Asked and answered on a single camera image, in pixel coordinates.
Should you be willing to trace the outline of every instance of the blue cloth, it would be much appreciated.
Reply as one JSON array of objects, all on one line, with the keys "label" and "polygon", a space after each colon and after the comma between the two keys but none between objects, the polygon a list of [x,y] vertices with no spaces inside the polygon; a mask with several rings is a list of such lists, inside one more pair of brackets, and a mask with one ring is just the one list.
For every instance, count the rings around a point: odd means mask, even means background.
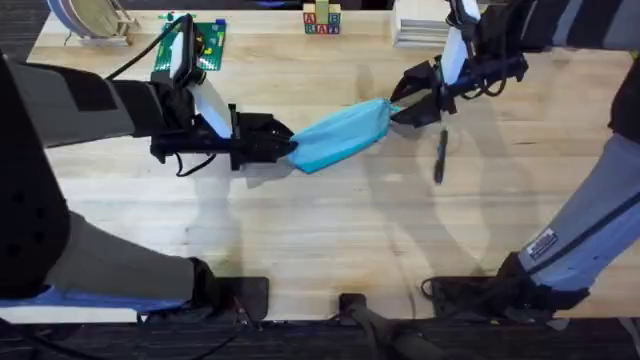
[{"label": "blue cloth", "polygon": [[373,99],[328,115],[293,136],[298,147],[287,158],[308,174],[318,171],[386,135],[391,113],[388,100]]}]

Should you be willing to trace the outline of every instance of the wooden table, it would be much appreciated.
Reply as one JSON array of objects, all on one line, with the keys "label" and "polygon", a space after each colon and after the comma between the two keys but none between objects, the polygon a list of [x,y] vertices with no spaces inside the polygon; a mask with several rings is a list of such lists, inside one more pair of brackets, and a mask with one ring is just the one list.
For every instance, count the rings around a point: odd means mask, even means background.
[{"label": "wooden table", "polygon": [[[160,11],[132,13],[142,29],[131,48],[82,48],[74,38],[64,46],[68,31],[50,17],[29,61],[106,75],[162,25]],[[209,73],[223,98],[241,111],[273,113],[294,131],[388,97],[405,69],[437,54],[393,49],[388,12],[345,12],[335,37],[305,35],[299,12],[196,14],[197,21],[229,23],[222,70]],[[147,79],[153,59],[123,78]],[[326,319],[343,292],[366,294],[384,316],[429,317],[420,281],[495,272],[551,219],[610,134],[609,107],[631,64],[627,54],[558,50],[528,59],[524,83],[509,82],[497,99],[461,100],[459,114],[447,117],[441,186],[431,175],[437,126],[393,125],[378,144],[313,175],[286,162],[232,173],[221,156],[179,179],[173,160],[160,165],[148,140],[131,138],[48,154],[71,208],[94,224],[167,254],[200,257],[219,275],[269,277],[269,319]],[[640,315],[638,275],[636,246],[605,271],[587,301],[562,315]],[[39,311],[12,314],[23,321],[54,316]],[[83,314],[65,316],[87,320]],[[90,320],[132,319],[122,311],[98,315]]]}]

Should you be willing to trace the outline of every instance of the white label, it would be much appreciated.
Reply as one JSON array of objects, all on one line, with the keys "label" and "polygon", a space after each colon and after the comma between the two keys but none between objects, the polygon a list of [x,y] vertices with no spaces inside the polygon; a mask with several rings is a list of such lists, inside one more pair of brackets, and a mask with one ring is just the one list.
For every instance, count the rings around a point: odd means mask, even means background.
[{"label": "white label", "polygon": [[558,242],[558,235],[556,235],[551,228],[548,228],[527,246],[527,254],[529,254],[533,260],[538,260],[549,251],[556,242]]}]

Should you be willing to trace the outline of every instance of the black cable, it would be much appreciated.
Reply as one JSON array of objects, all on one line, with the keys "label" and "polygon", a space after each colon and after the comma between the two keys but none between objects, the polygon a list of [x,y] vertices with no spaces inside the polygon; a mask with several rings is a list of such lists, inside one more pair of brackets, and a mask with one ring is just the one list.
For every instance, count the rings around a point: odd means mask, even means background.
[{"label": "black cable", "polygon": [[69,35],[67,36],[66,39],[64,39],[64,44],[62,46],[67,46],[67,43],[69,42],[69,39],[71,39],[71,30],[69,30]]},{"label": "black cable", "polygon": [[191,170],[187,171],[187,172],[182,172],[183,169],[183,164],[182,164],[182,157],[180,156],[180,154],[176,153],[176,159],[178,159],[178,172],[176,173],[177,177],[186,177],[189,176],[193,173],[195,173],[196,171],[201,170],[202,168],[204,168],[205,166],[211,164],[211,162],[213,160],[215,160],[216,158],[216,154],[210,155],[209,158],[203,162],[200,163],[200,165],[197,165],[195,167],[193,167]]},{"label": "black cable", "polygon": [[30,342],[36,347],[55,351],[59,354],[62,354],[71,358],[83,359],[83,360],[107,360],[106,358],[103,358],[103,357],[89,355],[78,350],[74,350],[62,345],[58,345],[53,341],[43,338],[42,336],[32,334],[30,331],[24,330],[19,326],[16,326],[1,317],[0,317],[0,327],[3,327],[9,332],[12,332],[20,336],[21,338],[25,339],[27,342]]},{"label": "black cable", "polygon": [[[636,193],[634,196],[628,198],[625,202],[620,204],[618,207],[616,207],[613,210],[611,210],[605,217],[601,218],[595,224],[591,225],[591,227],[589,227],[588,229],[586,229],[585,231],[580,233],[580,235],[578,235],[573,241],[571,241],[569,244],[567,244],[567,246],[565,246],[560,251],[558,251],[557,253],[555,253],[552,256],[550,256],[547,260],[545,260],[545,261],[541,262],[540,264],[538,264],[538,265],[532,267],[531,269],[527,270],[525,273],[523,273],[519,277],[512,278],[512,279],[507,279],[507,280],[505,280],[505,282],[500,284],[501,286],[497,286],[497,287],[487,291],[482,296],[477,297],[476,299],[474,299],[472,301],[469,301],[469,302],[467,302],[465,304],[462,304],[462,305],[458,306],[457,308],[449,311],[448,313],[445,313],[443,316],[438,317],[438,318],[434,318],[434,319],[443,320],[443,319],[449,319],[449,318],[455,317],[455,316],[457,316],[457,315],[459,315],[459,314],[461,314],[461,313],[463,313],[463,312],[465,312],[467,310],[471,310],[471,309],[475,308],[476,306],[478,306],[481,303],[483,303],[484,301],[494,297],[495,295],[497,295],[497,294],[499,294],[501,292],[505,292],[507,289],[510,289],[511,287],[518,285],[522,281],[525,281],[525,280],[531,278],[533,275],[535,275],[535,274],[539,273],[540,271],[542,271],[542,270],[548,268],[549,266],[553,265],[556,261],[560,260],[562,257],[564,257],[565,255],[567,255],[568,253],[573,251],[575,248],[580,246],[585,241],[587,241],[593,234],[597,233],[602,228],[604,228],[605,226],[609,225],[618,216],[620,216],[621,214],[623,214],[624,212],[626,212],[627,210],[629,210],[630,208],[632,208],[633,206],[635,206],[635,205],[637,205],[639,203],[640,203],[640,192]],[[425,281],[422,282],[421,288],[422,288],[423,294],[426,294],[426,291],[424,290],[424,285],[426,285],[426,283],[428,281],[432,280],[432,279],[433,278],[429,278],[429,279],[426,279]],[[428,299],[429,298],[432,299],[433,297],[431,295],[428,295],[427,298]]]},{"label": "black cable", "polygon": [[487,95],[489,97],[497,97],[504,92],[504,89],[507,87],[507,31],[506,27],[511,20],[511,15],[514,10],[525,0],[517,0],[515,2],[509,3],[507,9],[505,9],[506,14],[504,15],[504,26],[505,30],[502,31],[500,35],[500,62],[501,62],[501,77],[500,77],[500,85],[498,86],[498,90],[493,91],[489,88],[489,85],[486,82],[486,79],[483,79],[481,74],[478,74],[478,65],[475,63],[475,57],[472,50],[472,44],[470,41],[465,40],[465,46],[467,48],[467,60],[469,61],[469,66],[471,68],[472,73],[475,72],[476,75],[480,76],[478,85],[480,89],[477,93],[473,95],[463,94],[462,98],[465,100],[472,100],[480,97],[481,95]]},{"label": "black cable", "polygon": [[[64,356],[67,356],[67,357],[70,357],[70,358],[82,359],[82,360],[109,360],[107,358],[103,358],[103,357],[95,356],[95,355],[90,355],[90,354],[84,353],[82,351],[78,351],[78,350],[74,350],[72,348],[68,348],[66,346],[58,345],[55,342],[53,342],[51,340],[47,340],[42,336],[35,335],[35,334],[31,333],[28,330],[23,330],[19,326],[10,323],[9,321],[5,320],[2,317],[0,317],[0,328],[5,328],[7,331],[12,332],[12,333],[20,336],[21,338],[23,338],[27,342],[33,344],[36,348],[45,348],[45,349],[54,351],[54,352],[56,352],[58,354],[61,354],[61,355],[64,355]],[[191,358],[190,360],[204,360],[207,357],[215,354],[220,349],[224,348],[225,346],[227,346],[229,343],[233,342],[237,338],[238,338],[238,334],[231,335],[230,337],[228,337],[226,340],[224,340],[220,344],[214,346],[212,349],[207,350],[204,353]]]},{"label": "black cable", "polygon": [[223,347],[229,345],[229,343],[235,341],[238,338],[238,335],[231,335],[229,336],[225,341],[221,342],[220,344],[216,345],[213,349],[205,351],[204,353],[192,358],[191,360],[204,360],[205,358],[215,354],[216,352],[218,352],[218,350],[222,349]]},{"label": "black cable", "polygon": [[167,35],[169,35],[169,33],[171,33],[171,31],[173,31],[173,29],[179,24],[181,24],[185,19],[186,19],[186,16],[182,16],[179,19],[172,22],[169,26],[167,26],[167,28],[164,29],[164,31],[162,31],[160,35],[158,35],[158,37],[155,40],[153,40],[151,44],[149,44],[149,46],[147,46],[144,50],[142,50],[140,54],[136,55],[133,59],[129,60],[126,64],[122,65],[120,68],[114,71],[111,75],[107,76],[106,79],[113,80],[118,75],[127,71],[127,69],[133,66],[133,64],[140,61],[140,59],[145,57],[145,55],[147,55],[151,50],[153,50],[153,48],[156,47],[156,45],[158,45],[160,41],[162,41],[165,37],[167,37]]}]

